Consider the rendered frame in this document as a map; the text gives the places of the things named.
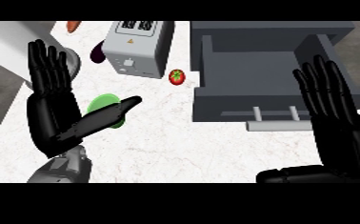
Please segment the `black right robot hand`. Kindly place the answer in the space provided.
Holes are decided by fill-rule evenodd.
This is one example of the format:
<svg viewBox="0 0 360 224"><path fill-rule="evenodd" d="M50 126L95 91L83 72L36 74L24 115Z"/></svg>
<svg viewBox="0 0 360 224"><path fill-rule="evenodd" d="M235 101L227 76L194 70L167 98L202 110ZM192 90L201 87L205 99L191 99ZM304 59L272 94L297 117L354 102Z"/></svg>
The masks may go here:
<svg viewBox="0 0 360 224"><path fill-rule="evenodd" d="M314 56L292 71L312 116L320 165L263 171L257 183L360 183L360 114L334 61Z"/></svg>

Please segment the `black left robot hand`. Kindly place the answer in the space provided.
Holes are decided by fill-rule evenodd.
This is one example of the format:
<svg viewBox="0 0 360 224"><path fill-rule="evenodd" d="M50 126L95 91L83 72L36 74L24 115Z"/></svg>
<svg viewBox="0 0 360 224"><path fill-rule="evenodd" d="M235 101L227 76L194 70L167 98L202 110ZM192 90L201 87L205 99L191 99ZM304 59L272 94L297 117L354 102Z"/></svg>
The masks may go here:
<svg viewBox="0 0 360 224"><path fill-rule="evenodd" d="M47 158L67 152L83 138L117 124L142 102L136 95L81 115L67 53L42 39L28 43L28 68L34 93L27 100L27 118L33 141Z"/></svg>

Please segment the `green cup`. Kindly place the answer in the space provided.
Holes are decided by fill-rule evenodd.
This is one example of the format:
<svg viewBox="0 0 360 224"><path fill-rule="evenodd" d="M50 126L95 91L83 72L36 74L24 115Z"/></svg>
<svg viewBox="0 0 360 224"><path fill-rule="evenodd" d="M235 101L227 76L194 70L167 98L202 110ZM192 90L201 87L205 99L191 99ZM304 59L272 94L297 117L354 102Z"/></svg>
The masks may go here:
<svg viewBox="0 0 360 224"><path fill-rule="evenodd" d="M126 115L121 111L121 99L112 93L99 95L87 107L81 125L96 132L105 128L120 128L124 122Z"/></svg>

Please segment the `grey open drawer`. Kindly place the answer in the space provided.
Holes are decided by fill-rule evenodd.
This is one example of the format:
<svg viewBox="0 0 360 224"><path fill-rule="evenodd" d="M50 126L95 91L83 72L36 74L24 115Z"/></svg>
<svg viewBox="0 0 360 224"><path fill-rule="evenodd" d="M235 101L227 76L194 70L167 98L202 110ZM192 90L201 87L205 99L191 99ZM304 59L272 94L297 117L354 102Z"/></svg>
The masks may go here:
<svg viewBox="0 0 360 224"><path fill-rule="evenodd" d="M194 21L191 64L199 72L195 122L310 118L292 71L319 55L338 61L335 45L354 30L348 21Z"/></svg>

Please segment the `dark purple eggplant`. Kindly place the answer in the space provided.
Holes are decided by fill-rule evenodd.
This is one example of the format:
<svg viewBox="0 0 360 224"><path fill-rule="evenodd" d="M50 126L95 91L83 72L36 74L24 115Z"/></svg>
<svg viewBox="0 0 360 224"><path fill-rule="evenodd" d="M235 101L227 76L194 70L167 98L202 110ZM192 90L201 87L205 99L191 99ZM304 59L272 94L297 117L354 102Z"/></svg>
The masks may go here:
<svg viewBox="0 0 360 224"><path fill-rule="evenodd" d="M105 62L104 43L101 42L90 52L90 59L96 64Z"/></svg>

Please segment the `grey toaster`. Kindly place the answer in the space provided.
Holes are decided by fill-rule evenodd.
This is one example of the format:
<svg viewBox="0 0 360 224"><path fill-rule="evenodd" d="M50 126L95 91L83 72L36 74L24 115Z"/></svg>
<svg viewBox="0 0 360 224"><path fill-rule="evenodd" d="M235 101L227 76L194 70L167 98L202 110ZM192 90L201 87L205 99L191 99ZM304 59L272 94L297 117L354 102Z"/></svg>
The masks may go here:
<svg viewBox="0 0 360 224"><path fill-rule="evenodd" d="M120 74L161 79L165 75L173 21L115 21L102 51Z"/></svg>

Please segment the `red tomato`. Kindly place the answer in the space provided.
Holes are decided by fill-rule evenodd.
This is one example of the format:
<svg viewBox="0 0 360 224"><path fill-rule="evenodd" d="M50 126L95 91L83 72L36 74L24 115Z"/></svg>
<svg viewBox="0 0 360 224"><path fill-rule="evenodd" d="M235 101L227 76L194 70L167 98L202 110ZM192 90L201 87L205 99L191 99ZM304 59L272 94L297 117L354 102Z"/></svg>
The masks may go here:
<svg viewBox="0 0 360 224"><path fill-rule="evenodd" d="M173 85L182 85L186 80L186 74L182 70L173 70L168 74L168 81Z"/></svg>

